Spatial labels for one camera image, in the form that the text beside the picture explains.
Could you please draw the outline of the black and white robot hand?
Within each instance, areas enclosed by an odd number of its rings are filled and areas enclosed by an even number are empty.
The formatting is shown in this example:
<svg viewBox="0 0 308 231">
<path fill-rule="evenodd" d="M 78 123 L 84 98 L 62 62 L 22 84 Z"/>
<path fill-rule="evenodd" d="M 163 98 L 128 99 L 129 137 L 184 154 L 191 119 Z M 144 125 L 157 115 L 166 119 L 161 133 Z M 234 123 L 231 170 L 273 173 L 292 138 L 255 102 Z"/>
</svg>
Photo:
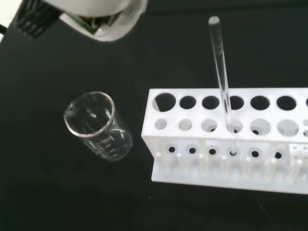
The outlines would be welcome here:
<svg viewBox="0 0 308 231">
<path fill-rule="evenodd" d="M 111 42 L 133 29 L 147 4 L 147 0 L 24 0 L 13 25 L 34 39 L 62 20 L 91 39 Z"/>
</svg>

